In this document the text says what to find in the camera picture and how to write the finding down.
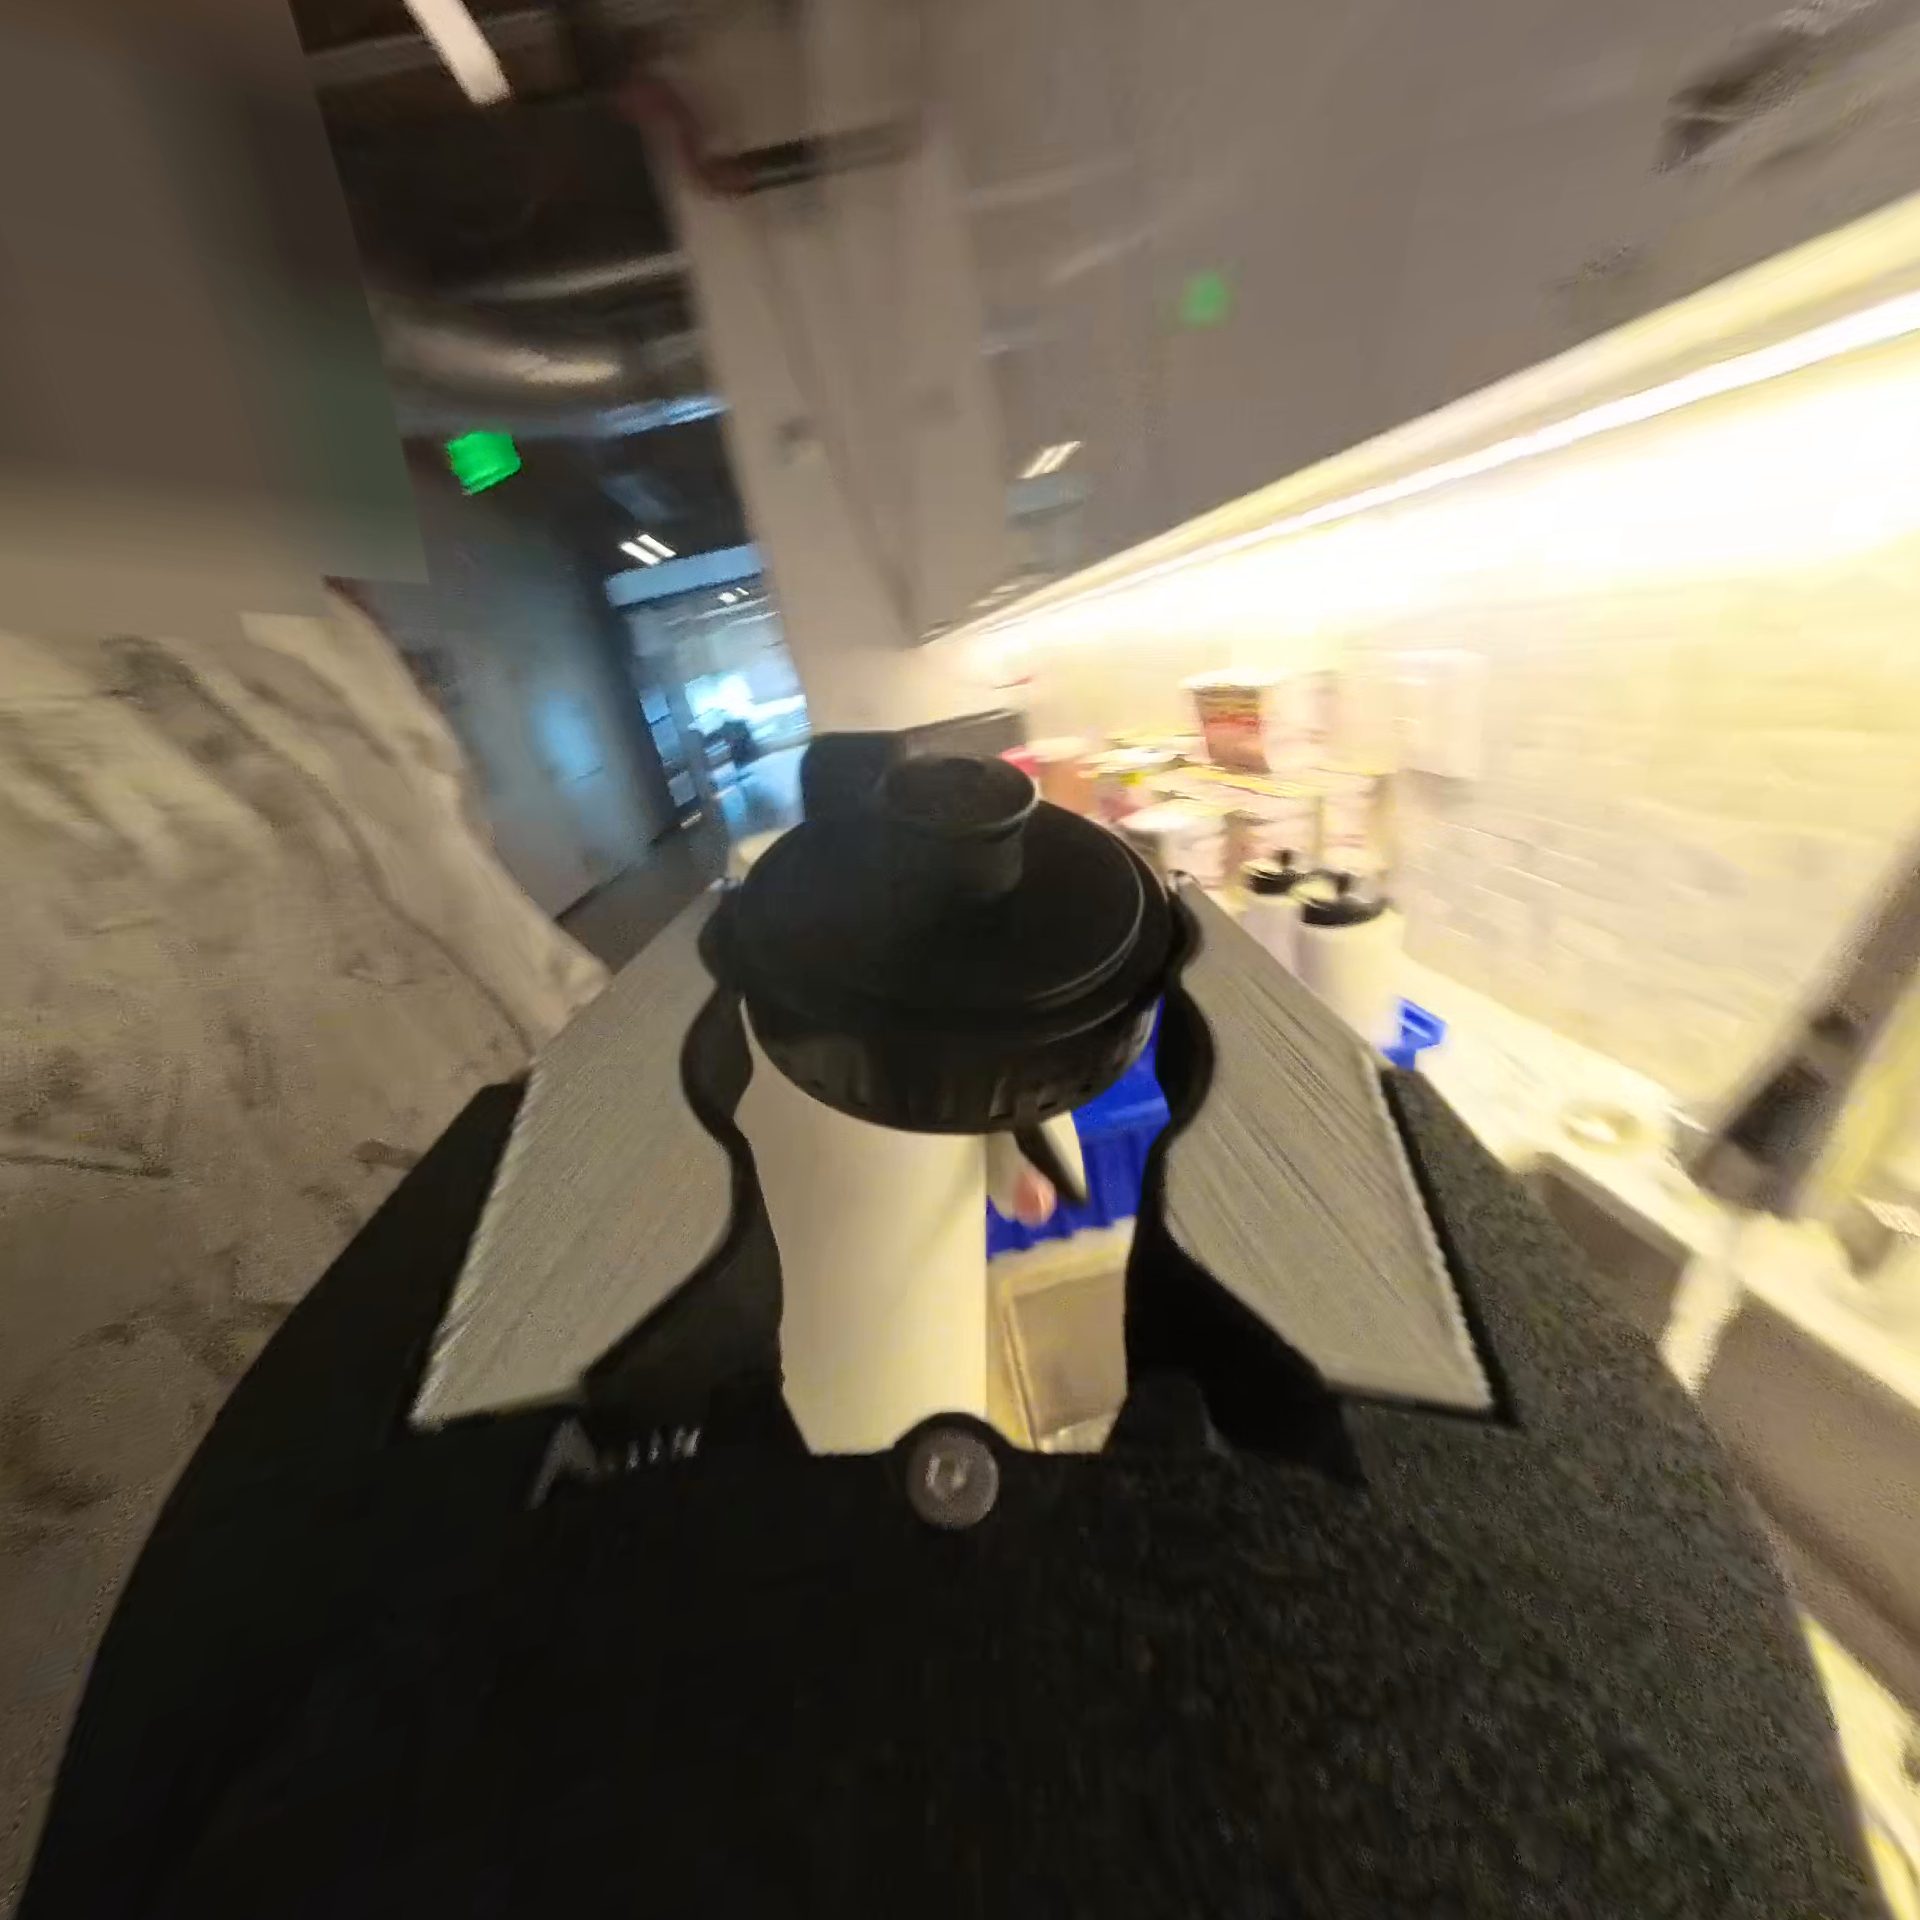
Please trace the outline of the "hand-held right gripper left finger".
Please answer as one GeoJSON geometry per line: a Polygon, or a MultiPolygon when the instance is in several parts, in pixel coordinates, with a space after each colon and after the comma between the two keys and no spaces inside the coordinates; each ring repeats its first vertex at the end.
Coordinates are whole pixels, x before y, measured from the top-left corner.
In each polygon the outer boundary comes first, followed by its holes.
{"type": "Polygon", "coordinates": [[[686,905],[536,1059],[413,1427],[569,1400],[721,1249],[729,1154],[685,1083],[715,909],[686,905]]]}

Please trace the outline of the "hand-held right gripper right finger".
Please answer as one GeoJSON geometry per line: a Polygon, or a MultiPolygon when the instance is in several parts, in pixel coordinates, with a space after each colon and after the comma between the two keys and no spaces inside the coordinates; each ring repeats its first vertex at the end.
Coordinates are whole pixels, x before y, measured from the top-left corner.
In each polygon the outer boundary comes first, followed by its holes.
{"type": "Polygon", "coordinates": [[[1169,1145],[1173,1246],[1336,1393],[1488,1417],[1443,1245],[1383,1064],[1198,883],[1171,904],[1205,1087],[1169,1145]]]}

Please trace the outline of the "black bottle cap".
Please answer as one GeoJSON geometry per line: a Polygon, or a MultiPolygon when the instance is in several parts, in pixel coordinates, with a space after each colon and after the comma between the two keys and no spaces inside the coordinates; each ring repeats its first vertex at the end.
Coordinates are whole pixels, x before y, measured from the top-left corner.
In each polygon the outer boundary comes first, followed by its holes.
{"type": "Polygon", "coordinates": [[[1136,1064],[1178,949],[1166,883],[1003,757],[911,755],[810,808],[702,937],[766,1062],[919,1137],[1013,1137],[1136,1064]]]}

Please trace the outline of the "white plastic bottle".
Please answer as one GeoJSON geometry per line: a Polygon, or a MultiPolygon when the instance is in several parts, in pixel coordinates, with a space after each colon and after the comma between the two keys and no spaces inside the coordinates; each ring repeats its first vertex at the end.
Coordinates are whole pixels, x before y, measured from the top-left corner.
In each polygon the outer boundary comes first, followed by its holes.
{"type": "Polygon", "coordinates": [[[782,1277],[784,1403],[813,1455],[879,1455],[990,1410],[987,1147],[797,1089],[750,1037],[736,1125],[782,1277]]]}

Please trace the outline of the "blue plastic bin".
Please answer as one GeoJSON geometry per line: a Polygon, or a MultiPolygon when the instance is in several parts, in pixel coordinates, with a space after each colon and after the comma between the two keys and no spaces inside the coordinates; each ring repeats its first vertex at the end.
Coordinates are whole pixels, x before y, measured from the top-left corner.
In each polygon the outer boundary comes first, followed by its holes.
{"type": "Polygon", "coordinates": [[[1374,1051],[1281,974],[1171,994],[1145,1064],[1070,1114],[1089,1198],[1050,1223],[987,1201],[987,1259],[1073,1233],[1165,1218],[1221,1280],[1271,1264],[1314,1277],[1417,1273],[1434,1233],[1417,1166],[1374,1051]]]}

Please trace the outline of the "white bottle with black cap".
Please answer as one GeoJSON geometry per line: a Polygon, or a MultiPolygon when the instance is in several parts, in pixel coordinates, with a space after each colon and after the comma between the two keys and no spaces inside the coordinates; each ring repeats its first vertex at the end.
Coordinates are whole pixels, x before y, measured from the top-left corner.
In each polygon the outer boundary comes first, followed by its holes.
{"type": "Polygon", "coordinates": [[[1291,967],[1371,1050],[1402,1032],[1405,915],[1367,877],[1313,871],[1296,890],[1291,967]]]}
{"type": "Polygon", "coordinates": [[[1239,866],[1239,923],[1285,973],[1296,973],[1307,869],[1294,848],[1271,848],[1239,866]]]}

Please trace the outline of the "stack of printed cartons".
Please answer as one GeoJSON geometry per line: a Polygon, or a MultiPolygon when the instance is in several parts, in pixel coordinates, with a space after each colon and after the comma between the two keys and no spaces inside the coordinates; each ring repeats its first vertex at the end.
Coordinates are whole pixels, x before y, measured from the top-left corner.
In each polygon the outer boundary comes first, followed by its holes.
{"type": "Polygon", "coordinates": [[[1080,705],[1054,731],[1025,721],[1009,759],[1045,801],[1128,838],[1162,874],[1233,887],[1271,859],[1363,880],[1395,863],[1386,726],[1329,669],[1217,669],[1173,690],[1165,722],[1096,730],[1080,705]]]}

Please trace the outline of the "stainless steel faucet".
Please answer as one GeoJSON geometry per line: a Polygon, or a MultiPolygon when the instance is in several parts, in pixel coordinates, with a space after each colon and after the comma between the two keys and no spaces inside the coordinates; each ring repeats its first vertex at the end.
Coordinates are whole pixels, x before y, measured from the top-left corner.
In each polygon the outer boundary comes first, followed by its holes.
{"type": "Polygon", "coordinates": [[[1918,848],[1909,843],[1842,961],[1682,1158],[1691,1187],[1725,1223],[1718,1249],[1688,1271],[1662,1336],[1665,1368],[1688,1393],[1705,1383],[1744,1303],[1744,1245],[1762,1222],[1799,1217],[1917,969],[1918,848]]]}

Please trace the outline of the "under-cabinet light strip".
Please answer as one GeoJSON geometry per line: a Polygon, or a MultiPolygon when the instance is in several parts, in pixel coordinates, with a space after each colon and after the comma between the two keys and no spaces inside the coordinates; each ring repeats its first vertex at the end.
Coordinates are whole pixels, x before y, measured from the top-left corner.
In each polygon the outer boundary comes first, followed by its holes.
{"type": "Polygon", "coordinates": [[[1090,649],[1344,632],[1510,578],[1618,586],[1784,569],[1917,536],[1917,323],[1903,293],[1351,496],[1227,536],[985,643],[1090,649]]]}

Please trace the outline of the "grey upper cabinets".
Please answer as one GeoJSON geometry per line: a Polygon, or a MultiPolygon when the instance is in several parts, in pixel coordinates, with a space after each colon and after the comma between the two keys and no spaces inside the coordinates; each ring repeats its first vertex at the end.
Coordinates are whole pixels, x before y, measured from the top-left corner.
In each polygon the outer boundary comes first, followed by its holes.
{"type": "Polygon", "coordinates": [[[1917,194],[1917,5],[677,5],[631,115],[934,635],[1917,194]]]}

